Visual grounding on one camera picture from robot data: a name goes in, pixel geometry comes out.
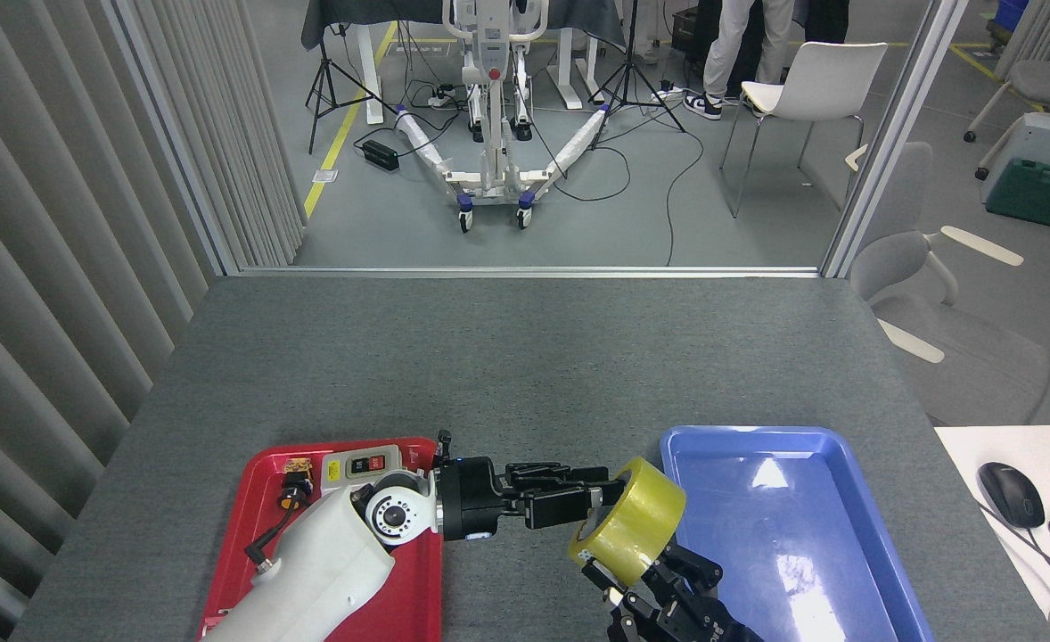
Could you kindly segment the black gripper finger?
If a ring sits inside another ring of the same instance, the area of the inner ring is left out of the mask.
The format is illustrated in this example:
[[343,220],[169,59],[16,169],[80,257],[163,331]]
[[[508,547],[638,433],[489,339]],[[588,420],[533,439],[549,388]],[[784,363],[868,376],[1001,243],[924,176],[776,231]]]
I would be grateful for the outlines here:
[[602,591],[603,604],[611,615],[606,627],[608,641],[643,641],[636,618],[628,609],[628,588],[600,564],[585,564],[582,574]]
[[672,572],[688,582],[689,588],[702,597],[719,597],[718,585],[722,581],[722,566],[681,545],[667,545],[657,556],[654,565],[664,572]]
[[526,529],[549,529],[585,521],[593,509],[616,505],[626,485],[624,481],[578,481],[548,489],[526,490]]
[[517,462],[505,465],[505,493],[542,493],[558,490],[611,490],[605,465],[573,468],[556,462]]

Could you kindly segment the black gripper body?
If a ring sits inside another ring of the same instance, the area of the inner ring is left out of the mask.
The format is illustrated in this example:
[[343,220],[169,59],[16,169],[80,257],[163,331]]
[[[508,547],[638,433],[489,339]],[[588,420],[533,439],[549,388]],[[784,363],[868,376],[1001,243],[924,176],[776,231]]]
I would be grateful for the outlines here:
[[628,630],[643,641],[761,641],[713,597],[673,600],[662,608],[628,593]]
[[520,491],[508,476],[524,470],[510,463],[504,474],[494,473],[488,457],[443,458],[439,462],[439,503],[442,536],[446,541],[489,538],[501,516],[525,517]]

